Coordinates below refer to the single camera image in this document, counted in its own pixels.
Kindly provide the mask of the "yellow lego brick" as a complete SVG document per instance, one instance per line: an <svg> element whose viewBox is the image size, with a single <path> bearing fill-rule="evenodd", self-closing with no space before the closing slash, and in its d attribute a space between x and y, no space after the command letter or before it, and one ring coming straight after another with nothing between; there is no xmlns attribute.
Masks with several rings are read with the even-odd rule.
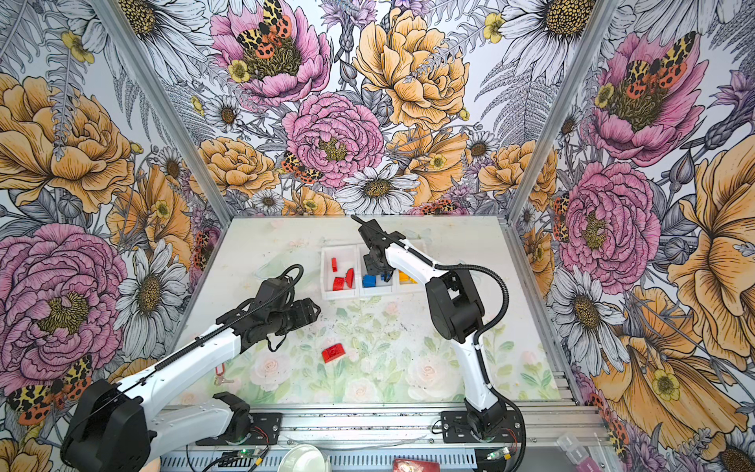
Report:
<svg viewBox="0 0 755 472"><path fill-rule="evenodd" d="M403 273L403 271L399 271L398 275L399 275L399 283L400 284L402 284L402 285L405 285L405 284L416 284L416 281L412 277L409 277L409 275L407 275L407 273Z"/></svg>

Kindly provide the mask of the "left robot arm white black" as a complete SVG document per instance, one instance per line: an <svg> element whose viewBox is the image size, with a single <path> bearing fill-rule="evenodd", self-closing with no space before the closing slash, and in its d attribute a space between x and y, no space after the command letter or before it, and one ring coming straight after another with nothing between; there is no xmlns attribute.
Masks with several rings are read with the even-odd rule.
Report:
<svg viewBox="0 0 755 472"><path fill-rule="evenodd" d="M254 428L251 407L234 393L173 411L166 407L202 376L270 336L314 324L322 310L310 298L296 299L296 283L288 275L269 278L254 297L155 365L87 387L61 446L64 464L78 471L140 471L193 442L245 442Z"/></svg>

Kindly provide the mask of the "red lego brick long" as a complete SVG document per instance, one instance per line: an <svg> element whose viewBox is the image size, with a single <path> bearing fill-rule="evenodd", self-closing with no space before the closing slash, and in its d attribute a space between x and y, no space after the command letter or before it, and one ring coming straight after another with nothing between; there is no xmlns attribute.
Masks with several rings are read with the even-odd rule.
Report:
<svg viewBox="0 0 755 472"><path fill-rule="evenodd" d="M345 279L346 286L349 289L353 289L354 281L355 281L355 269L348 269L348 271L346 271L346 275L344 279Z"/></svg>

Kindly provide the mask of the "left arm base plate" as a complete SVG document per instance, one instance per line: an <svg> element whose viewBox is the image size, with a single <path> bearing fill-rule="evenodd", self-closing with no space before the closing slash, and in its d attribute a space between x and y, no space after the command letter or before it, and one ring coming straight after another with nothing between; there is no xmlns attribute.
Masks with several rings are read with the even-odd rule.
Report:
<svg viewBox="0 0 755 472"><path fill-rule="evenodd" d="M274 446L278 442L283 415L253 412L245 419L232 419L219 436L196 442L197 446Z"/></svg>

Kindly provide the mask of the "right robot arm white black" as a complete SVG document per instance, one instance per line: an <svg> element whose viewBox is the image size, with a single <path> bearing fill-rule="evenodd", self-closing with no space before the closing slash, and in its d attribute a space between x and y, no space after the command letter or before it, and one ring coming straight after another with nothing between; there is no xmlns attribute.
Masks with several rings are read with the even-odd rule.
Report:
<svg viewBox="0 0 755 472"><path fill-rule="evenodd" d="M405 273L425 289L431 321L438 334L452 342L464 381L464 404L472 436L491 440L507 415L503 396L487 372L481 337L494 323L485 324L485 308L472 273L489 275L501 289L503 304L494 322L508 309L508 291L496 273L479 265L444 265L419 250L401 233L388 233L377 220L352 219L359 224L368 253L369 275Z"/></svg>

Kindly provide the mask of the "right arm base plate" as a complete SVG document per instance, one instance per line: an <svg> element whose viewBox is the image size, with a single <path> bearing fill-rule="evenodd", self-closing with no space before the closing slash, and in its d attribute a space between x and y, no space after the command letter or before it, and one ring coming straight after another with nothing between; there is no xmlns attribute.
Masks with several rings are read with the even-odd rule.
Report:
<svg viewBox="0 0 755 472"><path fill-rule="evenodd" d="M473 433L466 411L442 411L440 428L442 440L446 444L473 444L475 442L513 444L514 442L521 443L526 434L525 423L518 414L511 411L501 423L482 436L476 436Z"/></svg>

